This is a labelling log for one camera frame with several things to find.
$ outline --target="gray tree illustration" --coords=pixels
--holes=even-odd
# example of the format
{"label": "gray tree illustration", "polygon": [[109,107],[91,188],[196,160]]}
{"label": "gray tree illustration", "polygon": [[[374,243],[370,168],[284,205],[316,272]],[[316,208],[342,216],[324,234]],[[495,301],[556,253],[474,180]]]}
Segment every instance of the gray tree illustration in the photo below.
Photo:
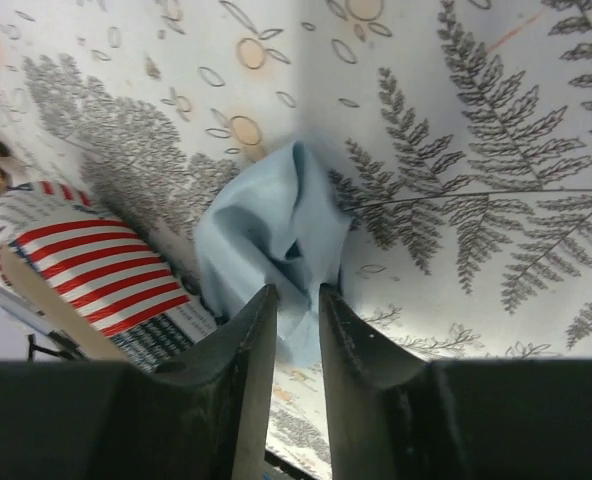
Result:
{"label": "gray tree illustration", "polygon": [[326,464],[331,464],[329,445],[322,434],[306,420],[296,417],[284,409],[272,410],[272,426],[278,430],[278,437],[287,445],[307,445]]}
{"label": "gray tree illustration", "polygon": [[142,232],[162,220],[192,238],[215,195],[239,172],[231,160],[188,158],[165,114],[147,102],[113,97],[96,77],[83,79],[69,55],[60,55],[59,63],[26,58],[24,69],[43,128],[88,150],[83,180]]}

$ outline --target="white surface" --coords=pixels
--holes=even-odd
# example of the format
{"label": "white surface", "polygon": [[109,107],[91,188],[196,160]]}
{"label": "white surface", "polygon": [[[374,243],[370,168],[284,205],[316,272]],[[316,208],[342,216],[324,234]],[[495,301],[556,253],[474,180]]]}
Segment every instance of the white surface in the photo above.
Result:
{"label": "white surface", "polygon": [[[363,225],[345,246],[345,293],[398,344],[424,358],[592,356],[592,332],[575,338],[571,350],[567,332],[580,313],[585,320],[592,316],[586,309],[592,304],[592,262],[581,265],[580,255],[563,251],[569,237],[592,258],[592,207],[562,212],[587,218],[573,221],[569,233],[555,233],[547,247],[578,272],[558,269],[556,277],[542,265],[533,267],[528,273],[535,276],[521,278],[538,285],[535,294],[516,302],[512,312],[502,302],[505,275],[522,262],[515,255],[525,253],[531,233],[550,228],[547,219],[561,213],[547,208],[551,202],[592,195],[592,8],[581,12],[573,4],[456,1],[463,38],[476,48],[483,42],[487,52],[475,83],[480,87],[485,71],[499,74],[492,75],[492,92],[510,78],[519,80],[507,104],[494,109],[498,118],[477,124],[463,112],[471,117],[482,109],[484,118],[490,100],[478,106],[462,101],[468,79],[448,67],[458,63],[459,53],[437,34],[445,27],[438,0],[0,1],[0,140],[13,147],[28,176],[93,187],[198,275],[192,229],[213,196],[240,168],[298,137],[357,187],[349,199],[354,203],[345,204],[363,217]],[[562,25],[575,31],[555,34],[570,18]],[[259,60],[259,52],[260,68],[246,67]],[[410,181],[410,162],[397,158],[408,152],[411,133],[397,132],[382,115],[382,109],[394,109],[384,92],[392,79],[397,83],[390,97],[400,100],[398,91],[404,96],[396,121],[413,111],[409,132],[423,132],[427,119],[428,135],[413,145],[416,154],[447,144],[415,173],[432,177],[425,167],[434,167],[442,154],[462,153],[447,171],[433,175],[442,185],[441,198],[429,202],[436,207],[433,215],[419,209],[427,202],[414,203],[426,194]],[[522,112],[517,125],[502,120],[512,105]],[[516,153],[504,135],[510,132],[516,143],[529,131],[540,136]],[[348,151],[348,138],[362,156]],[[576,148],[530,165],[577,162],[578,171],[550,178],[542,188],[503,191],[479,179],[455,193],[443,188],[460,175],[481,175],[481,166],[498,167],[499,159],[527,161],[528,148],[559,140]],[[505,152],[490,154],[498,145]],[[385,176],[370,180],[378,174]],[[534,180],[527,171],[506,177]],[[399,180],[407,180],[406,186],[396,188]],[[520,228],[503,232],[507,237],[489,249],[489,259],[480,251],[480,242],[489,240],[479,228],[486,207],[472,204],[467,212],[461,206],[460,216],[445,208],[468,198],[520,202],[523,208],[503,212]],[[383,208],[366,210],[369,205]],[[416,209],[412,237],[402,228],[412,218],[395,211],[407,207]],[[472,248],[462,235],[468,220],[474,220],[468,228],[479,242]],[[423,234],[432,231],[432,222],[436,228],[427,239]],[[423,257],[431,239],[438,247]],[[468,285],[459,276],[459,258],[469,261],[471,291],[463,288]],[[268,445],[313,475],[330,478],[316,367],[278,366]]]}

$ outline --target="american flag pattern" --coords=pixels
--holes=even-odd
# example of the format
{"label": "american flag pattern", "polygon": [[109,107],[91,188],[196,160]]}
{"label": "american flag pattern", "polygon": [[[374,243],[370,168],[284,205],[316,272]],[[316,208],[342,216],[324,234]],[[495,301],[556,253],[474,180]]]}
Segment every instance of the american flag pattern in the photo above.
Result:
{"label": "american flag pattern", "polygon": [[[10,209],[16,205],[24,210]],[[83,192],[51,182],[23,185],[0,198],[3,217],[13,220],[4,228],[16,255],[145,369],[216,329],[161,257]]]}

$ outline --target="patterned wallpaper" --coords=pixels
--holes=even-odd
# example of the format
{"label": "patterned wallpaper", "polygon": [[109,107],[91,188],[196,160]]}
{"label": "patterned wallpaper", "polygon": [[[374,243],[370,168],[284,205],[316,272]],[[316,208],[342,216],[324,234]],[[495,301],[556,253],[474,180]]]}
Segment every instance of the patterned wallpaper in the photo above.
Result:
{"label": "patterned wallpaper", "polygon": [[[0,2],[0,139],[193,276],[213,197],[296,138],[366,321],[427,359],[592,356],[592,0]],[[269,448],[331,478],[320,365],[274,383]]]}

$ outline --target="light blue cloth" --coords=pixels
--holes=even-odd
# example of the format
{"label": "light blue cloth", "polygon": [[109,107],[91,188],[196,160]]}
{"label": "light blue cloth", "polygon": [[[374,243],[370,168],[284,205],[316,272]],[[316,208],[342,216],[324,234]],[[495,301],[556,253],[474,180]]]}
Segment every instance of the light blue cloth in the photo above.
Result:
{"label": "light blue cloth", "polygon": [[279,358],[316,363],[318,289],[338,281],[350,222],[303,143],[271,153],[229,183],[196,228],[203,298],[231,318],[263,285],[276,285]]}

